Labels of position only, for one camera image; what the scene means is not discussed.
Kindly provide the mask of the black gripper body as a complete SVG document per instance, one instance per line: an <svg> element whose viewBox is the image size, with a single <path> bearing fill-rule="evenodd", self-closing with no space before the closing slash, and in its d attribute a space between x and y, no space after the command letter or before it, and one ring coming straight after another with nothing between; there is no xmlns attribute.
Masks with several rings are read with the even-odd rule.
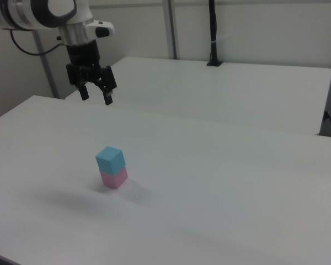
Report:
<svg viewBox="0 0 331 265"><path fill-rule="evenodd" d="M83 45L66 46L70 63L66 65L70 83L101 83L100 54L97 41Z"/></svg>

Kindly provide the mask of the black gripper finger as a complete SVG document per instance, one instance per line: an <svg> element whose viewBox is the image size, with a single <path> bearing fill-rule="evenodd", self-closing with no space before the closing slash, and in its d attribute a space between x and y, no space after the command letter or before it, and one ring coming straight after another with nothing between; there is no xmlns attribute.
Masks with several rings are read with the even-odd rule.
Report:
<svg viewBox="0 0 331 265"><path fill-rule="evenodd" d="M98 70L98 80L94 83L102 91L104 102L110 105L113 102L113 89L117 87L113 71L110 66Z"/></svg>
<svg viewBox="0 0 331 265"><path fill-rule="evenodd" d="M69 63L66 65L66 70L70 85L76 87L77 91L79 91L81 95L82 100L87 100L89 98L89 94L86 88L87 81L84 78L81 68Z"/></svg>

